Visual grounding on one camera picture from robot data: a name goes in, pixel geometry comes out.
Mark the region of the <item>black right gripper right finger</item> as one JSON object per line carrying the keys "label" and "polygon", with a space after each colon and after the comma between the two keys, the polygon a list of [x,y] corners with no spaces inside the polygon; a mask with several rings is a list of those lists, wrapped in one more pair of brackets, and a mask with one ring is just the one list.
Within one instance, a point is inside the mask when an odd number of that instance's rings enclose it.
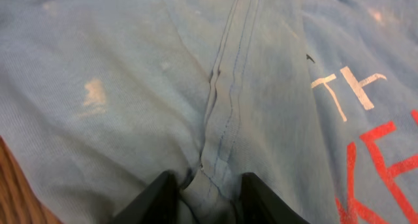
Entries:
{"label": "black right gripper right finger", "polygon": [[252,172],[241,177],[240,204],[245,224],[308,224]]}

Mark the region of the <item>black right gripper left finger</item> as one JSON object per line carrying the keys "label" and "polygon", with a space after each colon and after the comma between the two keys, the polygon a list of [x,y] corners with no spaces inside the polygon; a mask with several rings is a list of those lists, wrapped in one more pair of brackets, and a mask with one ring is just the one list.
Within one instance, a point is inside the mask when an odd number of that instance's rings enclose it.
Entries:
{"label": "black right gripper left finger", "polygon": [[175,224],[178,216],[175,175],[162,172],[111,221],[111,224]]}

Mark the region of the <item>light blue printed t-shirt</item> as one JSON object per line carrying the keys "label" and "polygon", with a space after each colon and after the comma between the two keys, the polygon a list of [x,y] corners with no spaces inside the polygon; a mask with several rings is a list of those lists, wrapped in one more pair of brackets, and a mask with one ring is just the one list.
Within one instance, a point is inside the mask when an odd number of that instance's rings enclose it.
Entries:
{"label": "light blue printed t-shirt", "polygon": [[64,223],[166,170],[184,222],[252,172],[310,223],[416,223],[417,0],[1,0],[1,136]]}

